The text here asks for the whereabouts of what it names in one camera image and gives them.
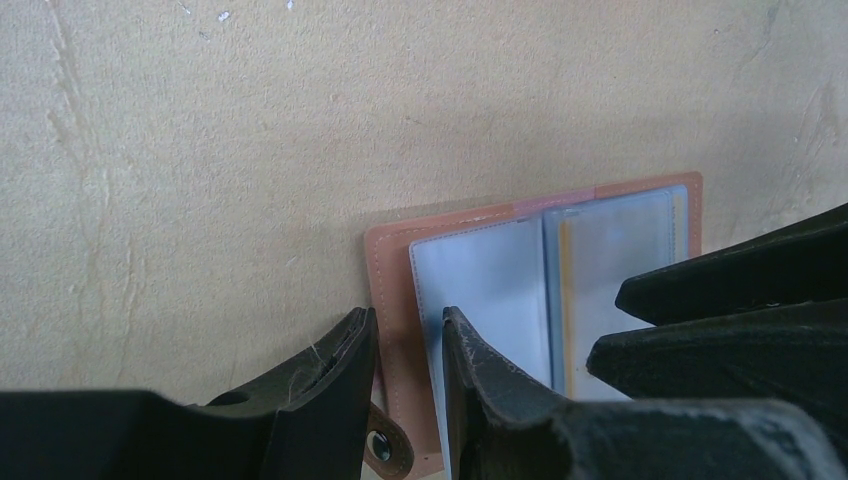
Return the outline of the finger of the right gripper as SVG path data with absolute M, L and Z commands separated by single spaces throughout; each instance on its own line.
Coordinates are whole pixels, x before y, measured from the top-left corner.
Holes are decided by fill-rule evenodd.
M 771 398 L 847 458 L 847 302 L 806 303 L 609 334 L 587 369 L 635 398 Z
M 847 207 L 625 280 L 620 310 L 655 326 L 847 296 Z

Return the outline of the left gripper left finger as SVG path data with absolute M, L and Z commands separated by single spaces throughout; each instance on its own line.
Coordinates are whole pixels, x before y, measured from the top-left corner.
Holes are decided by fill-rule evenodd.
M 314 344 L 201 409 L 259 421 L 261 479 L 357 479 L 376 343 L 374 310 L 356 307 Z

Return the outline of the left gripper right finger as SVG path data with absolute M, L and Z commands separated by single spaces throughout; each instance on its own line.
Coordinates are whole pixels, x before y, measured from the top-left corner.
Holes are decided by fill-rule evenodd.
M 574 403 L 506 359 L 460 308 L 443 320 L 450 477 L 581 479 L 562 424 Z

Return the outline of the pink leather card holder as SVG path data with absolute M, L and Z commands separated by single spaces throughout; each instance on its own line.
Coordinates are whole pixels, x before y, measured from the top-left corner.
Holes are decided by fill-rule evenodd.
M 701 252 L 697 172 L 401 220 L 370 228 L 365 254 L 387 415 L 406 437 L 384 478 L 449 474 L 442 311 L 533 379 L 576 400 L 620 393 L 586 368 L 602 335 L 642 321 L 614 299 L 632 276 Z

